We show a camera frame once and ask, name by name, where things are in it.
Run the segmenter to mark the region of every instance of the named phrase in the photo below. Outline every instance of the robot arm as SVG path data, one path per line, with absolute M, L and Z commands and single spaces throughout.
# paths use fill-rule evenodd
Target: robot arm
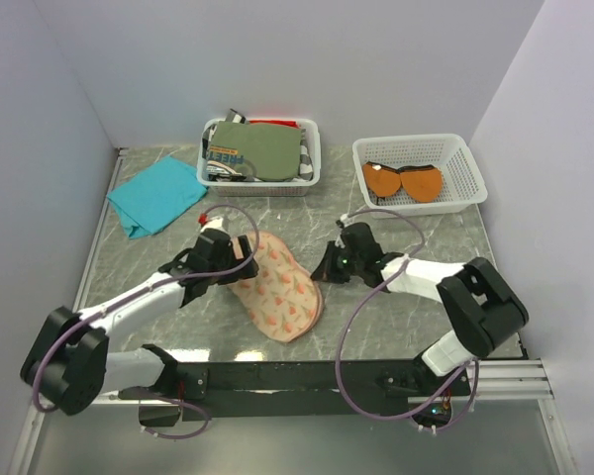
M 416 358 L 433 374 L 443 377 L 473 358 L 487 357 L 528 322 L 528 312 L 493 265 L 482 257 L 467 263 L 410 259 L 399 252 L 382 251 L 367 223 L 342 227 L 340 238 L 329 241 L 313 280 L 349 282 L 352 275 L 376 287 L 405 272 L 383 289 L 426 297 L 445 305 L 453 330 Z
M 103 318 L 85 325 L 55 353 L 43 369 L 40 392 L 72 415 L 83 411 L 101 392 L 136 386 L 159 392 L 171 387 L 175 383 L 177 361 L 164 350 L 147 344 L 132 352 L 108 354 L 108 346 L 110 341 L 128 336 L 155 317 L 201 297 L 210 285 L 233 283 L 256 275 L 257 265 L 251 260 L 238 272 L 185 277 L 226 271 L 244 263 L 251 255 L 247 237 L 232 239 L 226 227 L 224 218 L 206 223 L 194 247 L 184 249 L 148 280 L 108 302 L 77 312 L 65 307 L 53 311 L 25 360 L 21 378 L 33 385 L 51 346 L 72 327 L 103 313 Z

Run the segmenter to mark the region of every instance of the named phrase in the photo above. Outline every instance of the laundry basket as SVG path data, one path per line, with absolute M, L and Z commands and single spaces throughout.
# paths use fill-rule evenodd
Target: laundry basket
M 250 120 L 269 120 L 264 117 L 251 117 Z M 308 119 L 281 118 L 286 121 L 295 121 L 299 127 L 306 131 L 308 153 L 313 162 L 313 179 L 309 181 L 252 181 L 228 182 L 210 181 L 207 176 L 207 160 L 202 156 L 202 147 L 198 152 L 198 181 L 211 188 L 219 196 L 305 196 L 311 186 L 319 182 L 321 175 L 321 139 L 317 124 Z M 214 119 L 205 124 L 205 129 L 217 124 L 223 119 Z
M 407 216 L 457 213 L 486 200 L 488 192 L 479 168 L 462 137 L 455 134 L 360 139 L 352 146 L 358 185 L 365 203 L 374 209 L 392 210 Z M 433 165 L 443 174 L 443 189 L 432 203 L 419 203 L 401 189 L 389 198 L 378 198 L 365 184 L 361 167 L 368 161 L 399 168 Z M 387 218 L 384 213 L 374 218 Z

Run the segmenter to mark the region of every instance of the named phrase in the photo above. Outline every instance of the folded t-shirt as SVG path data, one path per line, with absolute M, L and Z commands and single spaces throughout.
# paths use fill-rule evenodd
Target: folded t-shirt
M 207 160 L 263 181 L 285 181 L 299 174 L 301 131 L 274 124 L 220 122 Z

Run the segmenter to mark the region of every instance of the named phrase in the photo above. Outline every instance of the orange oven mitt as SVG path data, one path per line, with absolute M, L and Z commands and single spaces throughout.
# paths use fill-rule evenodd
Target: orange oven mitt
M 248 233 L 251 247 L 255 234 Z M 310 272 L 299 265 L 277 236 L 259 233 L 257 276 L 228 287 L 253 323 L 269 338 L 287 343 L 311 329 L 323 310 L 323 298 Z

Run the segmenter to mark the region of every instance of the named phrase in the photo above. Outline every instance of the blue cloth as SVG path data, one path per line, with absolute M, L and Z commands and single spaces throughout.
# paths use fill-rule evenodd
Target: blue cloth
M 196 168 L 171 156 L 138 173 L 108 193 L 130 239 L 164 230 L 207 193 Z

